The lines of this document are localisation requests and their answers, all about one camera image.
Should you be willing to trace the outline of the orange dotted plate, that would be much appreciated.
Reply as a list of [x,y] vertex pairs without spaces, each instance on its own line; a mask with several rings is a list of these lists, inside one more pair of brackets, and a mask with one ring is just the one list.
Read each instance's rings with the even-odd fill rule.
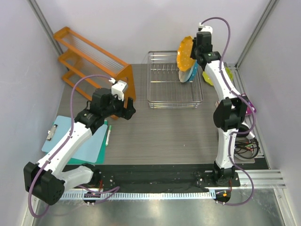
[[189,70],[195,63],[195,60],[190,57],[192,46],[193,38],[191,36],[184,37],[180,42],[176,57],[177,67],[180,71]]

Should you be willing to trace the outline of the blue dotted plate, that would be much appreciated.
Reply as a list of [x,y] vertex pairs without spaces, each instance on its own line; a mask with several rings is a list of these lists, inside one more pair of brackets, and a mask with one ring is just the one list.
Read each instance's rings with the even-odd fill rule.
[[194,66],[190,69],[189,79],[187,80],[187,82],[193,81],[197,72],[198,72],[198,63],[196,61]]

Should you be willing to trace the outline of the cream and blue plate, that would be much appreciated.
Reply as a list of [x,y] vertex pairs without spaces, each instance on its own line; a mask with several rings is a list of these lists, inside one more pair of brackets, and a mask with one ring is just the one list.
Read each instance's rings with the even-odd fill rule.
[[186,71],[179,70],[179,73],[178,73],[179,81],[181,83],[188,82],[192,76],[192,73],[193,73],[193,67],[191,67],[190,69],[188,69]]

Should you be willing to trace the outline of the green dotted plate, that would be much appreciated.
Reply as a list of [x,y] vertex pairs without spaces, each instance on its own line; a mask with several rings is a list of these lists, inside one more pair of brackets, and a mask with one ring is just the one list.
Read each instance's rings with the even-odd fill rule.
[[[231,70],[228,67],[225,67],[225,71],[226,71],[228,77],[230,78],[231,82],[233,82],[233,74],[232,74]],[[209,84],[212,87],[214,86],[209,75],[207,75],[205,72],[202,72],[202,77],[207,84]]]

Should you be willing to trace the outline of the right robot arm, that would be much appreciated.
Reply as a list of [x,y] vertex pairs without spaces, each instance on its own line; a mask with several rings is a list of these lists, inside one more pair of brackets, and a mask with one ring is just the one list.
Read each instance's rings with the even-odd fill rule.
[[219,140],[212,179],[216,185],[226,186],[235,177],[235,140],[244,122],[247,105],[228,77],[221,55],[213,51],[211,41],[212,34],[209,31],[197,32],[193,38],[191,58],[210,77],[219,98],[219,104],[213,113]]

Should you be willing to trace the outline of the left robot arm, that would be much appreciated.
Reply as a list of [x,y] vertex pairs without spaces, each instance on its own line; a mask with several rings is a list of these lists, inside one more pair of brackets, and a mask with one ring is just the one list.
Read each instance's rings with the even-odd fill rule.
[[63,171],[76,151],[103,126],[107,117],[115,115],[129,120],[136,112],[131,97],[125,98],[127,85],[119,81],[110,89],[97,89],[90,105],[71,121],[71,127],[55,147],[37,163],[29,162],[24,167],[25,189],[48,205],[54,205],[64,191],[86,184],[99,185],[100,171],[92,164]]

